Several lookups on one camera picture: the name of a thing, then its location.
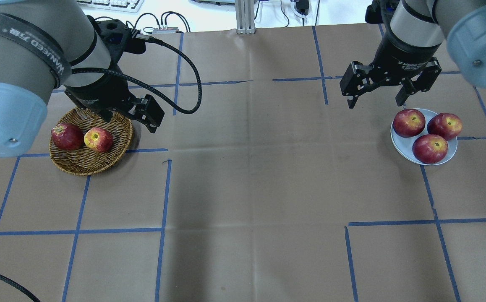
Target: brown basket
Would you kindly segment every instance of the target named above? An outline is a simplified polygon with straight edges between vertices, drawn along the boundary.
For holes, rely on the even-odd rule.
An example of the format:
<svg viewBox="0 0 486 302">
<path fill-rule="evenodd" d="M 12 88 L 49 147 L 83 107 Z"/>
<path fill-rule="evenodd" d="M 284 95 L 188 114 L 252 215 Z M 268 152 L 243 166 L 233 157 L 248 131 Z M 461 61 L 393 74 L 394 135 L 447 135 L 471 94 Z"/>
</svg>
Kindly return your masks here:
<svg viewBox="0 0 486 302">
<path fill-rule="evenodd" d="M 71 109 L 59 121 L 77 125 L 83 133 L 93 127 L 104 128 L 112 134 L 113 144 L 107 152 L 97 152 L 86 146 L 77 150 L 58 149 L 49 141 L 49 156 L 57 168 L 77 176 L 96 174 L 114 166 L 128 149 L 133 136 L 131 120 L 114 113 L 110 122 L 105 122 L 89 109 Z"/>
</svg>

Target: metal post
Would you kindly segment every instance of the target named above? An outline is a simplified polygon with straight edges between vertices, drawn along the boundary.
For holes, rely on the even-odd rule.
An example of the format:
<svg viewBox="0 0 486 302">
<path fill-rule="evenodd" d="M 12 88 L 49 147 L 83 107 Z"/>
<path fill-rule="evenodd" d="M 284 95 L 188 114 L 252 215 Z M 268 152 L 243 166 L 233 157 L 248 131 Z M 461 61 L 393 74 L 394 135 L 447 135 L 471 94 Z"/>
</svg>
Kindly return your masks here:
<svg viewBox="0 0 486 302">
<path fill-rule="evenodd" d="M 235 0 L 235 19 L 237 33 L 255 33 L 254 0 Z"/>
</svg>

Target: keyboard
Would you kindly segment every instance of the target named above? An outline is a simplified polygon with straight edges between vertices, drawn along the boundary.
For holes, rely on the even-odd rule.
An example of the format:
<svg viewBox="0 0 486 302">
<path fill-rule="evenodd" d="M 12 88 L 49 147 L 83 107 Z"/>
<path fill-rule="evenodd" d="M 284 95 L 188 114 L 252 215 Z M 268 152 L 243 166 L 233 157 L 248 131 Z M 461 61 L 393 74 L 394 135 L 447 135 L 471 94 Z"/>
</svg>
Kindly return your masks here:
<svg viewBox="0 0 486 302">
<path fill-rule="evenodd" d="M 78 4 L 89 8 L 105 10 L 138 12 L 145 0 L 76 0 Z"/>
</svg>

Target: apple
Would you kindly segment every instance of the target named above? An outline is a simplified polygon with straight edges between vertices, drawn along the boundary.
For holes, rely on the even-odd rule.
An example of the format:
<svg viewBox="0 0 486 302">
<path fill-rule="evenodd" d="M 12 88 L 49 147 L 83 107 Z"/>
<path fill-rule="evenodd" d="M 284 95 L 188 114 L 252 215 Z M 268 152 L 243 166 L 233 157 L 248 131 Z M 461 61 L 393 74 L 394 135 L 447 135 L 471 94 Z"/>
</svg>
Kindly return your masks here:
<svg viewBox="0 0 486 302">
<path fill-rule="evenodd" d="M 112 134 L 107 130 L 94 127 L 84 135 L 84 143 L 97 152 L 106 152 L 112 147 Z"/>
<path fill-rule="evenodd" d="M 460 118 L 452 113 L 439 113 L 428 122 L 428 132 L 451 140 L 458 136 L 463 128 Z"/>
<path fill-rule="evenodd" d="M 447 152 L 448 143 L 437 134 L 425 134 L 413 143 L 413 155 L 423 163 L 437 163 L 444 159 Z"/>
<path fill-rule="evenodd" d="M 426 126 L 426 118 L 417 109 L 403 109 L 396 113 L 392 128 L 402 138 L 419 135 Z"/>
<path fill-rule="evenodd" d="M 61 122 L 51 129 L 53 144 L 62 150 L 76 150 L 82 146 L 83 135 L 78 126 Z"/>
</svg>

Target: white plate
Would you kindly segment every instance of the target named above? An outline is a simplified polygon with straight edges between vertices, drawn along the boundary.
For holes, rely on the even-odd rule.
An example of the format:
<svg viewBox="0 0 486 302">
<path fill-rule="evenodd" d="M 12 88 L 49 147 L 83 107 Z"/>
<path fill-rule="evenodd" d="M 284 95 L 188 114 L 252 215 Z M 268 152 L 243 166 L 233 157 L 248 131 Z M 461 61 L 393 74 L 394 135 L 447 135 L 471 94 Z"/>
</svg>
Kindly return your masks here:
<svg viewBox="0 0 486 302">
<path fill-rule="evenodd" d="M 437 113 L 427 109 L 415 109 L 417 109 L 424 115 L 424 118 L 426 119 L 426 125 L 435 115 L 437 115 Z M 392 144 L 403 157 L 414 163 L 423 164 L 424 166 L 437 166 L 438 164 L 446 163 L 452 158 L 452 156 L 454 156 L 454 154 L 456 154 L 457 138 L 453 138 L 452 140 L 448 141 L 448 152 L 446 153 L 444 159 L 442 159 L 441 161 L 434 164 L 427 164 L 417 160 L 416 157 L 414 157 L 413 155 L 413 143 L 414 141 L 416 141 L 417 138 L 423 136 L 424 134 L 428 134 L 426 126 L 424 127 L 424 131 L 419 135 L 413 136 L 411 138 L 402 138 L 401 136 L 396 134 L 396 131 L 394 131 L 394 129 L 392 128 L 392 124 L 390 125 L 390 138 L 392 139 Z"/>
</svg>

